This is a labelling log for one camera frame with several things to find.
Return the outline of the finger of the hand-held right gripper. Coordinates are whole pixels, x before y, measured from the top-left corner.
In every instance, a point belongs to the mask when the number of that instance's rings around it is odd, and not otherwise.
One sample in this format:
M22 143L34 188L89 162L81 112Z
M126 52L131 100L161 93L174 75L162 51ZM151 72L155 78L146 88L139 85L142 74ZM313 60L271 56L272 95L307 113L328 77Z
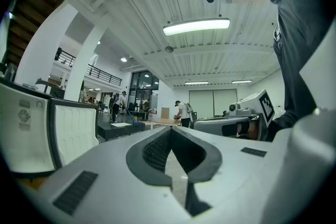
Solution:
M213 119L203 119L203 120L195 120L191 123L191 129L224 136L222 134L222 126L234 124L238 122L246 122L249 121L249 117L223 117L223 118L213 118Z

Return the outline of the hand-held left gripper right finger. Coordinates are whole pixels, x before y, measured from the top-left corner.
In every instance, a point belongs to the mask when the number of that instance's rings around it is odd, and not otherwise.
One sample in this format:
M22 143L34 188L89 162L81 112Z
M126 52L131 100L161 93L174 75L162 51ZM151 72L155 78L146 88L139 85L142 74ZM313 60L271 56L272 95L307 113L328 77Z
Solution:
M178 223L263 223L288 140L288 129L269 143L172 127L172 149L188 179L187 217Z

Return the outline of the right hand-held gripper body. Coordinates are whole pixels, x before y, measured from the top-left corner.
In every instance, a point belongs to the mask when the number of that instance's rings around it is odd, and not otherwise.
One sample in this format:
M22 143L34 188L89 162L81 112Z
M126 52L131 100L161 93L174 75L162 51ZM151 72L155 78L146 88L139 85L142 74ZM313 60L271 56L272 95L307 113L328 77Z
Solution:
M267 137L268 126L275 115L274 106L267 91L261 90L229 106L228 116L242 119L242 122L254 124L257 127L256 140L264 141Z

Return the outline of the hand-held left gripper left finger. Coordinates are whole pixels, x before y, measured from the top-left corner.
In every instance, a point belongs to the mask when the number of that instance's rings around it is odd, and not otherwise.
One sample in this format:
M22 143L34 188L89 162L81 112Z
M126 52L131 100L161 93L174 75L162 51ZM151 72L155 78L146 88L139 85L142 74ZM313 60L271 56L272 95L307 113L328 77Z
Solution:
M51 223L186 223L191 215L171 189L147 185L129 170L127 151L156 133L153 129L97 145L57 170L36 191L24 184L21 190ZM72 215L53 202L83 171L97 175Z

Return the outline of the person's right hand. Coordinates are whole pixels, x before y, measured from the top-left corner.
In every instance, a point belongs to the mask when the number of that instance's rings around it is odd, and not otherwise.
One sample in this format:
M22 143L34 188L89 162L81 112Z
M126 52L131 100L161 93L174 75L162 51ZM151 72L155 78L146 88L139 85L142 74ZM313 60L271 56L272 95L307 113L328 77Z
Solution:
M222 134L224 136L246 136L251 140L257 140L259 136L259 128L256 121L238 122L222 126Z

